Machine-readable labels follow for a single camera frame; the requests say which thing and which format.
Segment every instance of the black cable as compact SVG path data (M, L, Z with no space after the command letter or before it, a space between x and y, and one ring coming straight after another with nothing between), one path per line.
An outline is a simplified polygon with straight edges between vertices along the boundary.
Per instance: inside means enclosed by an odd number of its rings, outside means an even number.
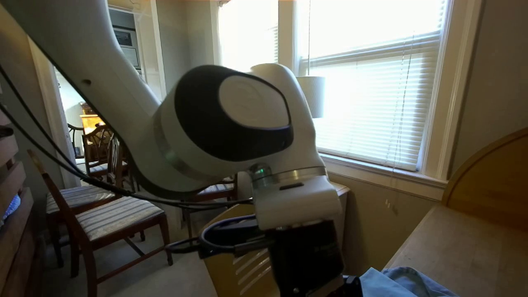
M20 100L20 103L24 105L24 108L29 112L29 115L32 116L33 123L40 128L40 131L47 136L47 140L53 145L53 148L66 159L62 161L60 158L57 158L53 153L50 153L42 143L38 143L24 126L22 123L10 113L10 110L7 110L7 107L0 102L0 108L4 110L4 113L7 116L10 116L10 120L14 121L14 125L40 149L43 151L48 158L52 158L55 163L58 163L62 168L65 168L66 171L70 171L71 174L81 178L83 181L113 191L116 194L121 196L134 196L134 197L141 197L141 199L147 199L147 201L154 201L154 202L162 202L162 204L170 204L170 206L177 206L182 209L190 209L190 211L207 211L207 209L218 209L218 207L227 207L227 206L233 206L233 204L243 204L243 202L253 202L253 199L240 199L240 201L228 201L228 202L197 202L197 201L182 201L182 199L167 199L167 197L152 197L152 196L144 196L144 194L137 194L134 191L128 191L124 187L118 187L113 186L109 182L104 182L98 178L88 176L85 171L81 171L62 149L60 146L53 141L53 138L48 135L48 131L42 126L42 123L37 120L37 116L33 115L33 112L29 108L29 105L25 103L25 100L22 98L20 92L17 90L17 87L14 85L14 82L10 80L10 77L7 75L7 72L4 70L4 67L0 65L0 72L2 75L7 79L7 82L10 83L12 90L15 92L17 98Z
M0 108L2 112L10 116L12 123L40 149L43 151L48 158L52 158L55 163L58 163L62 168L68 169L71 174L81 178L83 181L95 184L98 187L104 187L108 191L113 191L116 194L121 196L134 196L134 197L141 197L141 199L147 199L147 201L154 201L154 202L162 202L162 204L170 204L170 206L177 206L182 209L190 209L190 211L207 211L207 209L218 209L218 207L227 207L227 206L233 206L233 204L240 204L240 202L251 202L253 199L241 199L241 201L228 201L228 202L197 202L197 201L175 201L175 199L165 199L165 197L152 197L152 196L144 196L144 194L137 194L134 191L128 191L124 187L118 187L113 186L109 182L104 182L98 178L91 178L88 176L85 171L81 169L71 169L66 163L63 163L60 158L57 158L53 153L50 153L42 143L38 143L24 126L22 123L10 113L10 110L0 102Z
M81 173L81 169L65 154L65 151L53 141L53 138L48 135L48 131L43 128L43 125L37 120L35 113L32 112L32 108L29 107L29 103L22 98L17 85L14 83L14 80L9 77L9 74L4 70L4 67L0 65L0 72L5 77L7 83L12 87L12 90L15 92L15 97L19 98L19 102L22 103L22 107L27 110L27 113L30 115L30 118L33 120L33 123L40 128L40 131L47 136L47 140L53 145L53 148L66 159L66 163Z

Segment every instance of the wooden table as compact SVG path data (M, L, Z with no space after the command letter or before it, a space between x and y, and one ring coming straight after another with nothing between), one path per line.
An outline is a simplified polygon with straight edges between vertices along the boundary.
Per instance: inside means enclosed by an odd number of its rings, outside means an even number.
M528 295L528 232L434 206L387 267L415 267L459 295Z

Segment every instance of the floor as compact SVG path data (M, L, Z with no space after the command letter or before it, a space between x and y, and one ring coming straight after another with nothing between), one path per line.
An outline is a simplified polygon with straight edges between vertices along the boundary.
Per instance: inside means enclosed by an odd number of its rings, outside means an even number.
M169 209L169 220L174 224L172 239L187 235L182 227L175 227L177 217L172 215L174 209ZM162 242L159 227L147 230L147 240L136 239L144 250L151 245ZM86 295L86 275L81 260L81 273L70 277L70 252L63 247L65 267L58 267L52 245L45 250L45 273L42 283L43 297L85 297ZM126 242L116 242L106 248L96 252L98 270L108 270L123 263L126 258L132 258L136 252ZM174 265L169 265L164 252L124 270L123 273L99 283L99 297L217 297L215 286L208 275L203 260L197 252L174 253Z

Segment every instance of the window sill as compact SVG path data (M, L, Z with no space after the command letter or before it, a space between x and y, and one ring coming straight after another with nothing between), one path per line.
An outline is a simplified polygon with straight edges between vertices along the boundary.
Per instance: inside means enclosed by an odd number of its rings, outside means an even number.
M370 163L322 154L327 171L347 178L368 181L373 184L400 189L434 201L443 201L448 179L434 179L420 173L390 169Z

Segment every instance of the wooden headboard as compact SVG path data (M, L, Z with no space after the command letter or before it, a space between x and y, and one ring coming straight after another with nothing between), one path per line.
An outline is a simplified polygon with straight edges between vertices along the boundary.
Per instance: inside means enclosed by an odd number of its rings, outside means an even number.
M467 159L451 178L444 202L453 209L528 230L528 128Z

